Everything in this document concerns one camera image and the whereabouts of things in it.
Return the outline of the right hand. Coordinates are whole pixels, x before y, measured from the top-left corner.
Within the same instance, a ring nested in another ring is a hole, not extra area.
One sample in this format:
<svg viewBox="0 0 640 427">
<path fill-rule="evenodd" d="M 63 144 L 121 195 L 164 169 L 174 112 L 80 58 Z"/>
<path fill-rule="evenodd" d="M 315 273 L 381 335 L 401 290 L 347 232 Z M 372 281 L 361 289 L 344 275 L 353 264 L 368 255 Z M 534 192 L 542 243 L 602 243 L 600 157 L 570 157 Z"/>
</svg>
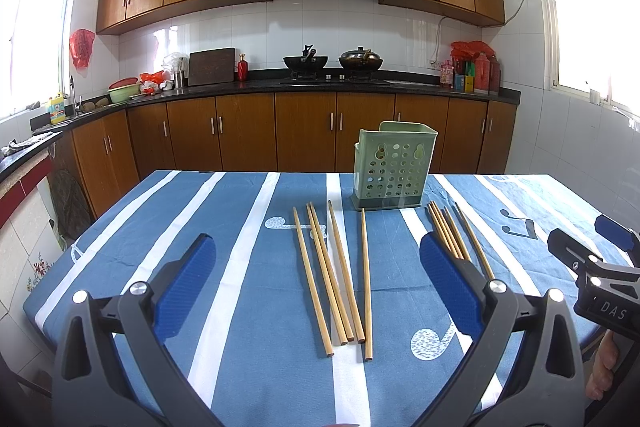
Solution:
<svg viewBox="0 0 640 427">
<path fill-rule="evenodd" d="M 591 373 L 586 384 L 586 397 L 600 401 L 613 384 L 614 369 L 620 350 L 614 341 L 614 333 L 607 331 L 594 355 Z"/>
</svg>

